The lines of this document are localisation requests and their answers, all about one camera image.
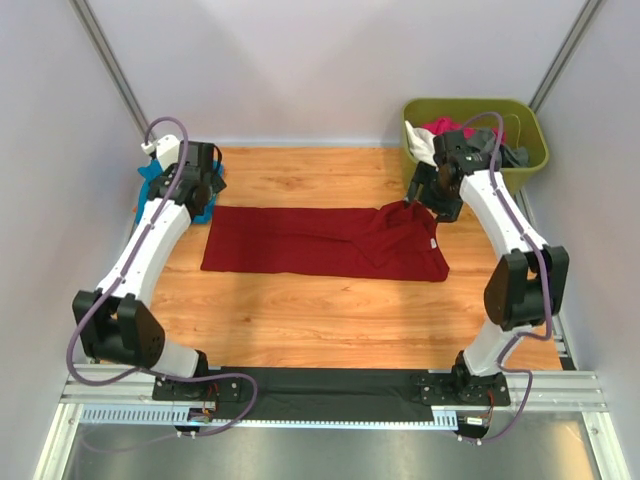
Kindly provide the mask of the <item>dark red t shirt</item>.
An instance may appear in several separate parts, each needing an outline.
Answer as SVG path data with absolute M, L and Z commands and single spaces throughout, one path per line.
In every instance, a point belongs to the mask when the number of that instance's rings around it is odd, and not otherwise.
M 216 209 L 201 268 L 443 282 L 449 266 L 433 216 L 401 201 L 380 208 Z

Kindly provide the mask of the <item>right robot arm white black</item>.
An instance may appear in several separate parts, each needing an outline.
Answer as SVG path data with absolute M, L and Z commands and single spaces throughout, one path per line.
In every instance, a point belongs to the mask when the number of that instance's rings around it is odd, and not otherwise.
M 451 371 L 450 390 L 470 404 L 506 372 L 526 338 L 547 341 L 564 295 L 569 255 L 551 246 L 518 209 L 498 166 L 498 153 L 469 144 L 463 131 L 435 137 L 431 163 L 416 167 L 405 203 L 420 203 L 452 223 L 469 206 L 487 234 L 497 265 L 484 289 L 486 320 Z

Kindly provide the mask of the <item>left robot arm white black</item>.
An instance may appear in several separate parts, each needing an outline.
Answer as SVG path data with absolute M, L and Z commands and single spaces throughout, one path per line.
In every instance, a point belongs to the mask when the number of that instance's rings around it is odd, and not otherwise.
M 99 285 L 76 294 L 72 311 L 80 332 L 72 341 L 92 360 L 176 377 L 176 390 L 199 401 L 210 389 L 205 354 L 169 340 L 150 304 L 177 241 L 192 223 L 212 216 L 226 186 L 223 156 L 213 143 L 173 135 L 143 149 L 151 160 L 139 170 L 144 183 L 134 232 Z

